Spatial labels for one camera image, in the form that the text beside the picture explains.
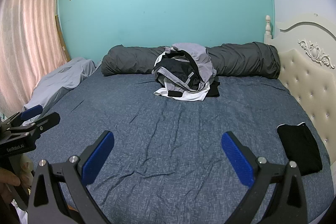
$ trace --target carved floral ornament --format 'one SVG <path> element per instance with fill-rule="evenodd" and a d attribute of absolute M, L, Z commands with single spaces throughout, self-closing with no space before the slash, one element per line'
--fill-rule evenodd
<path fill-rule="evenodd" d="M 318 45 L 315 45 L 310 41 L 307 42 L 305 39 L 302 40 L 301 42 L 300 40 L 298 40 L 297 42 L 306 51 L 306 54 L 311 58 L 312 61 L 319 63 L 321 66 L 322 64 L 324 64 L 330 69 L 335 68 L 335 66 L 331 64 L 329 55 L 325 54 L 323 49 L 320 50 Z"/>

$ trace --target pillow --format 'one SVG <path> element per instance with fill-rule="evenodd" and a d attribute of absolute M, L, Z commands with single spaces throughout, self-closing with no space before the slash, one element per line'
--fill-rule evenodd
<path fill-rule="evenodd" d="M 208 48 L 217 76 L 260 75 L 277 79 L 280 59 L 277 49 L 261 42 L 222 44 Z"/>
<path fill-rule="evenodd" d="M 157 57 L 165 51 L 165 47 L 124 47 L 117 45 L 111 48 L 101 63 L 104 76 L 119 73 L 151 74 Z"/>

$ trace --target bed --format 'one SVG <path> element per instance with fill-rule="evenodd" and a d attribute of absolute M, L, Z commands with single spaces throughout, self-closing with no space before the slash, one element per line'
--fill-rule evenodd
<path fill-rule="evenodd" d="M 305 122 L 318 143 L 323 163 L 322 171 L 302 178 L 308 220 L 316 221 L 334 198 L 334 165 L 330 166 L 336 160 L 332 149 L 336 142 L 332 131 L 336 85 L 330 77 L 333 69 L 305 60 L 302 45 L 297 39 L 292 41 L 295 32 L 306 35 L 299 40 L 319 37 L 313 36 L 317 31 L 309 16 L 314 15 L 302 15 L 300 22 L 279 27 L 285 31 L 275 39 L 266 17 L 264 42 L 279 51 L 279 79 L 219 77 L 218 98 L 184 102 L 157 97 L 153 92 L 159 84 L 152 75 L 104 77 L 97 70 L 51 108 L 60 114 L 61 122 L 37 140 L 38 148 L 29 156 L 33 162 L 63 162 L 80 154 L 104 130 L 110 130 L 115 147 L 88 189 L 112 223 L 224 223 L 247 187 L 226 158 L 221 135 L 231 130 L 254 154 L 285 164 L 288 160 L 277 126 Z M 328 36 L 326 46 L 335 38 L 327 23 L 317 27 Z M 301 52 L 293 50 L 296 44 Z M 312 66 L 307 75 L 315 75 L 313 83 L 301 76 L 307 72 L 306 65 Z M 328 100 L 321 98 L 325 87 Z M 323 113 L 328 126 L 322 120 Z M 271 185 L 254 223 L 262 218 L 273 189 Z M 63 190 L 73 206 L 65 186 Z"/>

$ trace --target headboard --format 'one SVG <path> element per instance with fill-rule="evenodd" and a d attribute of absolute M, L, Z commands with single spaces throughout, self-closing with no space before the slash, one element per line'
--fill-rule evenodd
<path fill-rule="evenodd" d="M 276 22 L 272 39 L 266 16 L 264 43 L 278 50 L 279 80 L 313 122 L 336 166 L 336 26 L 317 14 Z"/>

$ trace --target blue gripper pad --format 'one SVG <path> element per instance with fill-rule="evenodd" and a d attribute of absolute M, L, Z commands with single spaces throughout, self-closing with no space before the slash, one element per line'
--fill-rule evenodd
<path fill-rule="evenodd" d="M 83 185 L 86 186 L 95 181 L 113 147 L 113 133 L 104 131 L 93 145 L 89 145 L 83 151 L 77 167 Z"/>
<path fill-rule="evenodd" d="M 250 188 L 254 183 L 253 168 L 227 132 L 222 135 L 222 148 L 240 182 Z"/>
<path fill-rule="evenodd" d="M 43 111 L 43 107 L 41 105 L 33 106 L 30 109 L 24 111 L 20 115 L 21 121 L 28 121 L 29 119 L 41 114 Z"/>

